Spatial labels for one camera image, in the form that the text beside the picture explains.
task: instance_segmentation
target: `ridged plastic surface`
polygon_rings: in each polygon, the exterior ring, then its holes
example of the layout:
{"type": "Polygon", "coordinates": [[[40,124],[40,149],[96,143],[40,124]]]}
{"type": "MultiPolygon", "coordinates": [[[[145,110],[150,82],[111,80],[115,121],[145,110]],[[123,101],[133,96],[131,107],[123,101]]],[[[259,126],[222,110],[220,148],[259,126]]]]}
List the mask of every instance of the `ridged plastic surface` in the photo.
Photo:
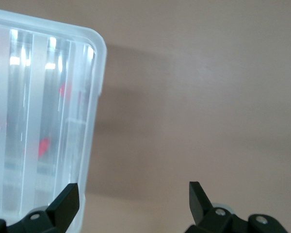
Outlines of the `ridged plastic surface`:
{"type": "Polygon", "coordinates": [[[106,46],[95,31],[0,10],[0,218],[78,183],[79,232],[106,46]]]}

